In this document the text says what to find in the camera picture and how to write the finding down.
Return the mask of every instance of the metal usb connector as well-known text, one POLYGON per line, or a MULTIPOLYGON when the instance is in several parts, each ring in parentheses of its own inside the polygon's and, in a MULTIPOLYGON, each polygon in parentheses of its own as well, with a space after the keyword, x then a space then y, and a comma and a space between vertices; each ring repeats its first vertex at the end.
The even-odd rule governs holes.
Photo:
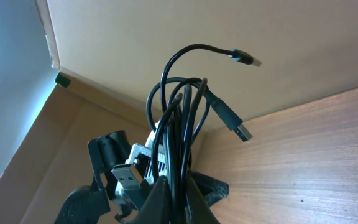
POLYGON ((136 190, 140 188, 143 177, 133 164, 116 165, 112 169, 122 187, 127 190, 136 190))
POLYGON ((240 124, 240 126, 238 126, 234 132, 239 136, 239 138, 242 140, 242 141, 248 141, 252 138, 252 135, 251 133, 248 131, 248 129, 240 124))
POLYGON ((230 55, 230 58, 232 58, 233 60, 235 60, 237 62, 241 62, 246 65, 255 65, 258 67, 262 64, 262 62, 260 60, 254 58, 247 52, 244 52, 244 51, 238 50, 238 49, 232 49, 231 51, 233 52, 233 54, 230 55))

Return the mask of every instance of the cable bundle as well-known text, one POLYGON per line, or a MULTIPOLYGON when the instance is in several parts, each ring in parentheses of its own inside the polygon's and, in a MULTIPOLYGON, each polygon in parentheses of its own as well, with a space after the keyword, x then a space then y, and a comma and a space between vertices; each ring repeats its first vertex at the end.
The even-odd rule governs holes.
POLYGON ((183 210, 185 207, 183 198, 185 198, 186 175, 191 164, 190 147, 205 122, 210 106, 213 107, 226 126, 230 130, 234 130, 243 141, 252 137, 248 130, 242 125, 242 120, 228 107, 228 105, 209 90, 207 86, 208 80, 206 78, 168 78, 168 73, 176 60, 183 54, 194 49, 204 49, 228 55, 234 60, 247 65, 260 65, 258 60, 237 49, 223 50, 205 44, 193 44, 177 52, 165 66, 160 83, 154 86, 147 98, 146 113, 149 126, 151 130, 155 132, 155 139, 152 146, 152 173, 154 182, 156 183, 159 178, 157 166, 158 146, 162 141, 165 149, 168 182, 172 195, 173 214, 176 214, 179 210, 183 210), (165 99, 165 85, 168 83, 178 83, 178 85, 172 91, 167 104, 165 99), (192 86, 197 88, 193 100, 191 100, 192 86), (178 93, 183 87, 183 94, 178 93), (158 89, 160 89, 163 116, 156 128, 151 109, 153 97, 158 89), (196 112, 203 96, 207 99, 204 115, 194 129, 196 112))

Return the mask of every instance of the wooden surface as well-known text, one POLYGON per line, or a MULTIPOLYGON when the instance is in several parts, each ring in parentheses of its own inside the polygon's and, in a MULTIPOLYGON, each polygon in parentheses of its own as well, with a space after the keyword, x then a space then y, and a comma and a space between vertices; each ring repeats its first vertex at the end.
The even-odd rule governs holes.
MULTIPOLYGON (((69 194, 92 181, 88 141, 118 130, 126 131, 131 144, 143 143, 149 135, 147 128, 84 101, 20 224, 54 223, 69 194)), ((115 214, 119 213, 119 207, 112 203, 110 206, 111 211, 103 215, 98 224, 119 224, 114 219, 115 214)))
POLYGON ((358 89, 224 128, 196 169, 230 184, 221 223, 358 223, 358 89))
POLYGON ((0 224, 20 222, 83 103, 59 86, 53 89, 0 178, 0 224))

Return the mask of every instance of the white wall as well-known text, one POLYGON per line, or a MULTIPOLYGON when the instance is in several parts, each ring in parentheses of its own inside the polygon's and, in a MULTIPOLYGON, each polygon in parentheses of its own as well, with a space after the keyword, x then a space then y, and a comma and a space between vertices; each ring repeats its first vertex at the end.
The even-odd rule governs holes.
POLYGON ((54 87, 57 71, 32 0, 0 0, 0 176, 54 87))

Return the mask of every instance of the usb connector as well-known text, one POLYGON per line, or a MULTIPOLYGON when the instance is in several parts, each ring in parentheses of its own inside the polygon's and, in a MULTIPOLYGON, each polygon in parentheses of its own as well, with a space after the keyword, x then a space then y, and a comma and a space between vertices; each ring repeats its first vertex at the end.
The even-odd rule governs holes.
POLYGON ((124 189, 139 189, 143 181, 143 177, 133 164, 116 165, 112 169, 112 173, 124 189))
POLYGON ((238 126, 234 130, 234 132, 239 136, 242 141, 248 141, 252 138, 251 133, 242 124, 240 124, 240 126, 238 126))
POLYGON ((233 60, 237 62, 241 62, 246 65, 255 65, 258 67, 262 64, 260 60, 254 58, 247 52, 243 52, 242 50, 238 50, 238 49, 232 49, 231 51, 233 52, 233 54, 230 55, 230 58, 233 58, 233 60))
POLYGON ((242 141, 248 141, 252 138, 251 133, 242 124, 241 118, 223 100, 215 96, 210 90, 206 91, 204 96, 230 131, 234 131, 242 141))

